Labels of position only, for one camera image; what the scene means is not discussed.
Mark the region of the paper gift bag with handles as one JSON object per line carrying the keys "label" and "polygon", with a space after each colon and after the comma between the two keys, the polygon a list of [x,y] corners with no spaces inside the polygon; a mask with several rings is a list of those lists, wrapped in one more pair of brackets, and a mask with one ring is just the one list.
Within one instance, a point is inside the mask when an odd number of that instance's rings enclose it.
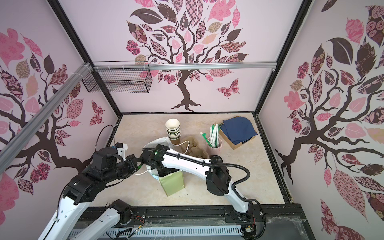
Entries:
{"label": "paper gift bag with handles", "polygon": [[[146,144],[144,147],[156,148],[157,145],[163,145],[172,149],[174,148],[174,145],[168,137],[156,139]],[[144,166],[146,167],[147,173],[149,173],[157,182],[160,183],[168,197],[185,188],[184,176],[181,170],[171,170],[169,174],[163,174],[161,177],[158,169],[152,170],[152,168],[146,164],[144,164]]]}

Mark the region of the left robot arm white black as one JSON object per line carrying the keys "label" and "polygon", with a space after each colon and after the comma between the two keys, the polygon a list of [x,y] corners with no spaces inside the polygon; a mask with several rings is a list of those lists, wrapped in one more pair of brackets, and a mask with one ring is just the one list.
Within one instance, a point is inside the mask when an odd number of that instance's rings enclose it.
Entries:
{"label": "left robot arm white black", "polygon": [[[139,169],[140,159],[125,155],[124,149],[108,147],[93,153],[91,164],[73,177],[63,189],[58,208],[40,235],[41,240],[65,240],[85,210],[104,191],[109,183],[124,180]],[[102,215],[82,230],[76,240],[97,240],[117,224],[126,225],[132,221],[131,206],[116,200]]]}

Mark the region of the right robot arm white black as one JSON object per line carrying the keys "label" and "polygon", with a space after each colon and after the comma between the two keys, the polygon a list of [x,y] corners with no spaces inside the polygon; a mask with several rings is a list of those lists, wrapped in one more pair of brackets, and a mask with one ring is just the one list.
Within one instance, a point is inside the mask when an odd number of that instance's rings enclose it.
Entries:
{"label": "right robot arm white black", "polygon": [[242,221],[263,221],[264,211],[255,199],[248,199],[238,190],[237,185],[247,181],[251,173],[240,165],[224,163],[220,156],[199,159],[181,154],[169,147],[157,145],[143,148],[140,160],[159,175],[171,170],[181,170],[206,181],[207,191],[212,195],[224,197],[232,205]]}

